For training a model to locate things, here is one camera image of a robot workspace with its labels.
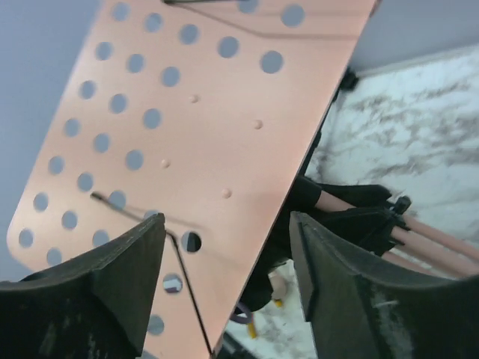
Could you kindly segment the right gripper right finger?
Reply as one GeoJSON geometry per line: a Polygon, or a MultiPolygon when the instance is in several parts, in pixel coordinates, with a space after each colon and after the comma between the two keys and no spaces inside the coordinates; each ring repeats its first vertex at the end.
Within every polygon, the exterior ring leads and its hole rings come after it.
{"type": "Polygon", "coordinates": [[[319,358],[476,358],[478,278],[405,269],[300,212],[290,243],[319,358]]]}

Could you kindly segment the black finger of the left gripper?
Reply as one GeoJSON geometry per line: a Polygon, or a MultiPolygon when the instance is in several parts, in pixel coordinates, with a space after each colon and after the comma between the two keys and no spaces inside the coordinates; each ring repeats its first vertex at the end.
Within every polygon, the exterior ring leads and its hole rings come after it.
{"type": "Polygon", "coordinates": [[[391,212],[390,197],[391,192],[381,185],[328,185],[298,176],[239,301],[250,310],[259,310],[271,301],[269,273],[292,258],[289,231],[292,212],[309,215],[335,235],[381,257],[400,243],[391,236],[398,221],[391,212]],[[320,195],[326,192],[354,207],[338,212],[318,209],[320,195]]]}

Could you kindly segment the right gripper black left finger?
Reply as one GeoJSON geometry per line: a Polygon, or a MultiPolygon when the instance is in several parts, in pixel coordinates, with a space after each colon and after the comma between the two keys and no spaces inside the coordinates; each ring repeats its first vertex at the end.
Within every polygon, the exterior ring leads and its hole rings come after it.
{"type": "Polygon", "coordinates": [[[141,356],[164,244],[157,214],[64,263],[1,282],[1,357],[141,356]]]}

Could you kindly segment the pink perforated music stand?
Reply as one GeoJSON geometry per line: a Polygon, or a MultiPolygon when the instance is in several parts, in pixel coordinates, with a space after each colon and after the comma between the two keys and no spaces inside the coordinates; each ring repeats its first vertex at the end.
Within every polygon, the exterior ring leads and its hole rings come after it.
{"type": "MultiPolygon", "coordinates": [[[[105,1],[7,232],[38,271],[135,220],[90,198],[82,174],[141,212],[157,209],[184,259],[178,294],[156,289],[157,358],[208,358],[260,255],[375,1],[105,1]]],[[[400,232],[451,280],[478,266],[400,232]]]]}

